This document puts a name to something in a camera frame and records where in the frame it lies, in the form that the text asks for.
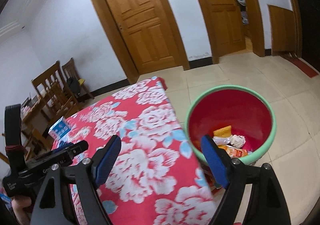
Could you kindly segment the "left hand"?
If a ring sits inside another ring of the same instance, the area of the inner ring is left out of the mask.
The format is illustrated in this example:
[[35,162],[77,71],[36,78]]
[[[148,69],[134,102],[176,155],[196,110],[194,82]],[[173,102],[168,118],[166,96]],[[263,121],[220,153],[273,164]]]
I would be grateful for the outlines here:
[[27,196],[15,196],[12,198],[11,204],[18,223],[29,225],[30,218],[24,209],[31,206],[31,199]]

